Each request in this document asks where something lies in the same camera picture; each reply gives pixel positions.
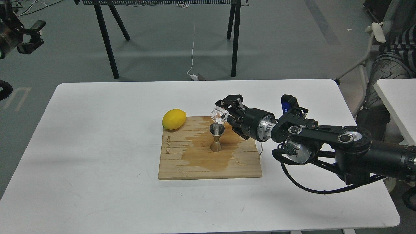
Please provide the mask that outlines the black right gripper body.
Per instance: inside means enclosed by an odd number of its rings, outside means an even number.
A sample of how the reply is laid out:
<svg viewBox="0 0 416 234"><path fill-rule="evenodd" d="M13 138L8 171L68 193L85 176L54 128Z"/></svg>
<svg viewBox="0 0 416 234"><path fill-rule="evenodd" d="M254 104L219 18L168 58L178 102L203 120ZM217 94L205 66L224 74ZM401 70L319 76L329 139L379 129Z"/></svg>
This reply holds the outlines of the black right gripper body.
<svg viewBox="0 0 416 234"><path fill-rule="evenodd" d="M260 109L245 109L245 120L251 123L252 139L266 142L271 138L271 130L277 124L274 114Z"/></svg>

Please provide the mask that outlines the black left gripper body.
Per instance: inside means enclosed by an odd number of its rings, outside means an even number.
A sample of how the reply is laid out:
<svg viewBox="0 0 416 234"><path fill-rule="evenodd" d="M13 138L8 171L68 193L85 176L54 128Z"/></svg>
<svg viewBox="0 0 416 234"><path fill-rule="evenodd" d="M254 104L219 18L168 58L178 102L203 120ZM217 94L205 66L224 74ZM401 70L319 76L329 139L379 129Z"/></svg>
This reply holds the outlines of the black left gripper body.
<svg viewBox="0 0 416 234"><path fill-rule="evenodd" d="M1 20L0 23L0 59L4 59L17 44L22 41L22 36L13 30L12 26L6 25Z"/></svg>

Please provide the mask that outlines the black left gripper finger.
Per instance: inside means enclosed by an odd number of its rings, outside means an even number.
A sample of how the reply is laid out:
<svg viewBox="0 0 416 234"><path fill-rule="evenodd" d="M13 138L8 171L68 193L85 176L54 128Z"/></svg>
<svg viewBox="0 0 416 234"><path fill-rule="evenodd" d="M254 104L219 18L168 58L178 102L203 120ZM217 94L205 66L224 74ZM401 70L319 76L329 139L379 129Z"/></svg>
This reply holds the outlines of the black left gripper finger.
<svg viewBox="0 0 416 234"><path fill-rule="evenodd" d="M31 54L43 43L41 38L41 29L46 25L46 21L38 20L31 28L27 29L24 26L16 27L18 33L19 43L17 44L17 50L21 54ZM23 42L23 35L29 35L30 40Z"/></svg>
<svg viewBox="0 0 416 234"><path fill-rule="evenodd" d="M16 11L12 9L10 0L0 1L0 32L4 33L6 29L17 33L24 33L25 29L22 22L16 16Z"/></svg>

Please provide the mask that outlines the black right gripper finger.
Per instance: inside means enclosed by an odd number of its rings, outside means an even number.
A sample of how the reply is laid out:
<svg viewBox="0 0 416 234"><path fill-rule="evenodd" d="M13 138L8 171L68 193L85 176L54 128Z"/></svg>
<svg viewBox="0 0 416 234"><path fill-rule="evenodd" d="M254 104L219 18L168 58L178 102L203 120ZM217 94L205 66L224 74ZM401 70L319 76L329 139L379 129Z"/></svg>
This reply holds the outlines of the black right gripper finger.
<svg viewBox="0 0 416 234"><path fill-rule="evenodd" d="M216 102L216 106L225 109L235 119L242 119L245 116L245 105L242 95L228 95Z"/></svg>
<svg viewBox="0 0 416 234"><path fill-rule="evenodd" d="M245 140L252 138L251 135L251 123L245 119L227 119L230 126L232 126L233 132L237 133Z"/></svg>

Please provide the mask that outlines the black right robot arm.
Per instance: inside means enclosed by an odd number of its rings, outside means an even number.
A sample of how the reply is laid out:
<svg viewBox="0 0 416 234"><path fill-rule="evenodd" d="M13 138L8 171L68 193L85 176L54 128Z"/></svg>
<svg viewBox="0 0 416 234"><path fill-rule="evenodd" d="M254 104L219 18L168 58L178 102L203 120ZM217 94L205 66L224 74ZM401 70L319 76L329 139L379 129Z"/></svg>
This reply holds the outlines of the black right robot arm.
<svg viewBox="0 0 416 234"><path fill-rule="evenodd" d="M240 137L278 144L272 156L297 187L315 194L334 194L353 190L388 177L415 181L415 146L396 145L372 139L369 131L358 126L319 125L306 118L308 109L299 106L292 95L281 98L283 115L243 104L242 95L228 95L216 102L212 119L227 122ZM335 173L346 187L318 191L296 182L286 165L312 163Z"/></svg>

